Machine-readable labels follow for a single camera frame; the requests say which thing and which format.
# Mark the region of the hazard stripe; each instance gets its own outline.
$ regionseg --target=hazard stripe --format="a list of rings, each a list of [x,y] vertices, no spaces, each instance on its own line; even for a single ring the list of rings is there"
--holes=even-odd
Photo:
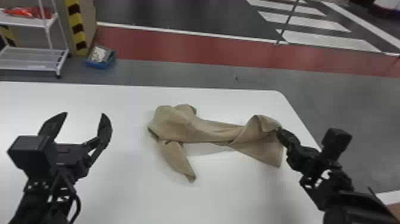
[[[79,0],[65,0],[68,9],[68,20],[72,31],[72,39],[75,44],[76,54],[85,56],[88,54],[85,29],[82,23]]]
[[[1,35],[6,39],[9,46],[17,46],[13,32],[8,26],[0,26]]]

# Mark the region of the fabric fold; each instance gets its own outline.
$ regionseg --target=fabric fold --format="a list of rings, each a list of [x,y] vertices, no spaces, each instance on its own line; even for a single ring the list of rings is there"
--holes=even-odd
[[[210,142],[228,146],[258,161],[279,167],[283,147],[276,138],[280,123],[271,117],[253,115],[245,126],[204,120],[196,108],[182,104],[159,106],[148,129],[157,136],[161,153],[170,166],[190,181],[196,174],[186,158],[183,143]]]

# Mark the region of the metal pole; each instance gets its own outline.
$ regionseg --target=metal pole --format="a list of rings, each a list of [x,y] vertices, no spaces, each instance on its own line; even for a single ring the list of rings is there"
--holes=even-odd
[[[67,38],[66,38],[65,33],[64,33],[63,25],[61,24],[61,17],[60,17],[60,14],[59,14],[58,10],[57,10],[57,5],[56,5],[54,0],[51,0],[51,2],[53,3],[54,11],[58,14],[57,20],[58,20],[58,25],[60,26],[62,39],[64,40],[65,49],[68,49]]]
[[[53,43],[51,42],[51,37],[50,37],[50,28],[47,26],[47,20],[46,20],[46,17],[45,17],[45,11],[43,9],[42,0],[39,0],[39,8],[40,8],[40,13],[42,15],[43,25],[45,26],[45,32],[46,32],[46,36],[47,36],[47,41],[49,42],[50,49],[53,50]]]
[[[292,10],[290,11],[289,17],[288,17],[287,20],[286,20],[286,23],[285,23],[285,25],[283,26],[283,29],[280,31],[280,38],[283,38],[283,33],[284,33],[285,30],[288,28],[290,19],[292,18],[293,14],[295,13],[296,7],[297,7],[297,5],[299,4],[299,1],[300,1],[300,0],[296,0],[295,4],[293,5]],[[278,40],[276,40],[276,45],[279,45],[280,38],[278,38]]]

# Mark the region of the red floor stripe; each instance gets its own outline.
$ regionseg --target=red floor stripe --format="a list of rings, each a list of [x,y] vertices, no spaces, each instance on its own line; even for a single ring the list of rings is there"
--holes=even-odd
[[[398,58],[369,52],[98,27],[118,58],[400,77]]]

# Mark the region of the white floor marking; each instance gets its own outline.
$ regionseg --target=white floor marking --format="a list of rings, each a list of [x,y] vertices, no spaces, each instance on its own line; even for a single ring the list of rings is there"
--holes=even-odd
[[[353,13],[350,13],[346,9],[344,9],[344,8],[334,4],[334,3],[330,3],[330,2],[322,2],[322,3],[325,4],[326,6],[328,6],[329,8],[337,11],[338,13],[344,15],[345,17],[351,19],[355,23],[358,23],[360,26],[362,26],[365,29],[371,31],[375,35],[377,35],[380,38],[388,41],[389,43],[391,43],[392,45],[394,45],[398,49],[400,49],[400,40],[395,38],[394,36],[386,33],[385,31],[381,30],[380,28],[378,28],[378,27],[372,25],[371,23],[359,18],[358,16],[354,15]]]
[[[400,191],[389,191],[376,194],[376,196],[386,205],[400,202]]]
[[[307,4],[307,2],[305,2],[305,1],[303,1],[303,0],[300,0],[299,3]]]
[[[206,37],[210,37],[210,38],[234,39],[234,40],[240,40],[240,41],[254,41],[254,42],[266,42],[266,43],[275,43],[276,42],[276,40],[271,40],[271,39],[246,38],[243,36],[231,36],[231,35],[221,35],[221,34],[214,34],[214,33],[202,33],[202,32],[192,32],[192,31],[184,31],[184,30],[154,28],[154,27],[146,27],[146,26],[134,26],[134,25],[119,24],[119,23],[97,22],[97,25],[105,26],[105,27],[133,29],[133,30],[147,30],[147,31],[156,31],[156,32],[164,32],[164,33],[178,33],[178,34],[193,35],[193,36],[206,36]]]
[[[335,36],[302,33],[290,30],[287,30],[283,33],[283,38],[289,43],[300,43],[305,45],[327,46],[331,48],[380,52],[379,49],[377,49],[370,43],[360,39],[340,38]]]
[[[270,2],[270,1],[263,1],[263,0],[247,0],[247,1],[251,5],[256,5],[256,6],[260,6],[260,7],[266,7],[266,8],[275,8],[278,10],[291,11],[293,8],[292,4],[284,4],[284,3]],[[321,11],[319,11],[315,8],[304,7],[304,6],[300,6],[300,5],[297,6],[296,12],[325,16],[325,14],[321,13]]]
[[[275,22],[275,23],[285,23],[288,19],[287,15],[277,14],[277,13],[267,13],[267,12],[258,12],[262,15],[265,20]],[[315,27],[319,29],[329,29],[329,30],[340,30],[344,32],[350,32],[350,30],[346,29],[344,26],[340,25],[337,22],[326,21],[326,20],[316,20],[313,18],[305,18],[293,16],[290,19],[290,24],[299,25],[299,26],[308,26]]]

